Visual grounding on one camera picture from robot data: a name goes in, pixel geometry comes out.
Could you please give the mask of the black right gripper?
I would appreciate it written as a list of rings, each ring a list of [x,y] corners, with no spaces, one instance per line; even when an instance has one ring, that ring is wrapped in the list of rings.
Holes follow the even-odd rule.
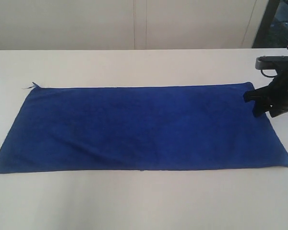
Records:
[[[288,112],[288,69],[276,72],[277,75],[268,86],[243,94],[245,102],[254,101],[254,117],[260,117],[266,112],[271,117],[277,117]]]

